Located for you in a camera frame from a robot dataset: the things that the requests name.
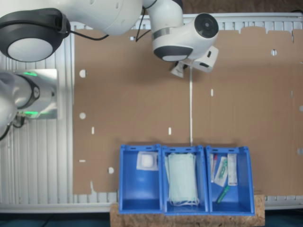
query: white package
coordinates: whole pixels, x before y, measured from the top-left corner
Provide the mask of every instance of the white package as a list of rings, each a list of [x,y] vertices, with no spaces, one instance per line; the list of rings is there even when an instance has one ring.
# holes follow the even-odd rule
[[[227,179],[227,174],[228,174],[227,157],[221,157],[219,168],[216,177],[214,178],[214,183],[223,187]]]
[[[228,154],[228,185],[229,186],[237,186],[237,154]]]
[[[173,206],[198,205],[196,184],[196,156],[175,154],[168,156],[169,201]]]
[[[209,161],[210,161],[210,176],[211,176],[211,182],[214,182],[213,176],[214,176],[214,155],[213,154],[209,154]]]
[[[158,171],[158,153],[139,151],[137,157],[137,169]]]

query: wooden board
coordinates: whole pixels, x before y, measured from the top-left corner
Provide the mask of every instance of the wooden board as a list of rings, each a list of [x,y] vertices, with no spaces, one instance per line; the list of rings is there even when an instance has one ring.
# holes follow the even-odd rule
[[[120,215],[118,204],[110,209],[111,227],[256,227],[265,225],[264,195],[255,195],[255,216]]]

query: sterile packet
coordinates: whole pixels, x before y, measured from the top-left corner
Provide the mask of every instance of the sterile packet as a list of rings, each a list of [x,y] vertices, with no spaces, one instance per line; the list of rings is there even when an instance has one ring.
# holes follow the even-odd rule
[[[214,183],[223,187],[225,185],[228,174],[228,162],[227,157],[221,157],[219,168],[214,178]]]
[[[158,171],[158,153],[139,151],[137,157],[137,169]]]

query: marker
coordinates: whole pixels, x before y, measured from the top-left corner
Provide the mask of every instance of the marker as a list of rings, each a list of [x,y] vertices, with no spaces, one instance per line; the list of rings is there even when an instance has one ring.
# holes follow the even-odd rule
[[[212,182],[214,182],[214,170],[215,170],[215,168],[216,168],[217,159],[218,159],[218,155],[215,154],[215,155],[214,155],[214,162],[213,162],[213,169],[212,169],[212,171],[211,171],[211,173],[212,173]]]
[[[229,191],[229,186],[226,186],[224,191],[222,192],[222,194],[219,196],[219,198],[217,200],[218,204],[222,201],[222,199],[225,197],[225,195],[227,194],[228,191]]]

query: green pen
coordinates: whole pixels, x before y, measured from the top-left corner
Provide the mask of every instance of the green pen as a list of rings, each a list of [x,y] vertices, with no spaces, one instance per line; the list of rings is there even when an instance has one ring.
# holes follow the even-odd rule
[[[228,191],[229,191],[229,186],[226,186],[224,188],[224,191],[221,193],[221,195],[219,196],[219,198],[217,200],[218,204],[222,201],[222,199],[224,198],[224,196],[227,194]]]
[[[221,169],[221,172],[220,172],[220,175],[219,175],[219,178],[221,179],[225,173],[225,170],[226,170],[226,167],[227,167],[227,159],[224,160],[224,163],[223,163],[223,166],[222,166],[222,169]]]

